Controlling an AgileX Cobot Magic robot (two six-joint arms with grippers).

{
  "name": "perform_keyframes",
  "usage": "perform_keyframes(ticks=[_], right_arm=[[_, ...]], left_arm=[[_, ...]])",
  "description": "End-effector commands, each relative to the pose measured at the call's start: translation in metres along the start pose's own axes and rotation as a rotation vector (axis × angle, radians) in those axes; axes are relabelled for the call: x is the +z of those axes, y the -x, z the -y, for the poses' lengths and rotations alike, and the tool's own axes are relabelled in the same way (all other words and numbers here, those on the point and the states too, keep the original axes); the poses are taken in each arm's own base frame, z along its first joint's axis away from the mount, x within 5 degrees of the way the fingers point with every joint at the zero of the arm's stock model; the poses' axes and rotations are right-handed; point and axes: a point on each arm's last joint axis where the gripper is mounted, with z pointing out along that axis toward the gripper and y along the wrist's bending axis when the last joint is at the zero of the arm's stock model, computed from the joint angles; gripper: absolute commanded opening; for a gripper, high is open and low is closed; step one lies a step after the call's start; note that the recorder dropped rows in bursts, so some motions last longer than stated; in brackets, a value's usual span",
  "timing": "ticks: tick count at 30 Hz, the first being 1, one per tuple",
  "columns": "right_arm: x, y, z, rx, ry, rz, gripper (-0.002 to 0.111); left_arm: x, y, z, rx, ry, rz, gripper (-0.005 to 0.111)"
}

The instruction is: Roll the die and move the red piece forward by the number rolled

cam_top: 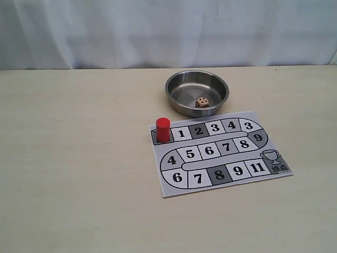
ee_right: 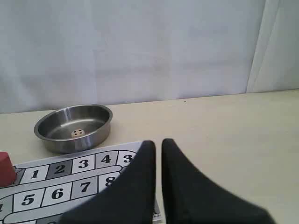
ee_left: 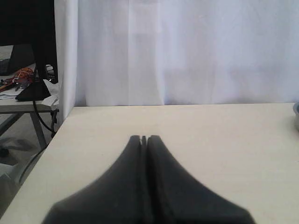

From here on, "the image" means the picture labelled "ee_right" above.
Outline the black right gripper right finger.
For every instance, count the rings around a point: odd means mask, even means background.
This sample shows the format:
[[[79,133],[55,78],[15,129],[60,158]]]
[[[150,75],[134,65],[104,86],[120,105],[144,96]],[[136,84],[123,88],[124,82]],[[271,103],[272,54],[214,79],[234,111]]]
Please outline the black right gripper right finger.
[[[173,139],[162,142],[162,192],[168,224],[273,224],[269,212],[214,183]]]

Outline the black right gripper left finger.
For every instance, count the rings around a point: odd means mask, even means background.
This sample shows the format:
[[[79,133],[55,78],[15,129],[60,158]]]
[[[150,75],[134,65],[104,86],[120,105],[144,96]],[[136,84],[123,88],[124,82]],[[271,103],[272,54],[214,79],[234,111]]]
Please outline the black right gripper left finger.
[[[143,141],[130,165],[92,199],[65,212],[62,224],[150,224],[156,190],[156,147]]]

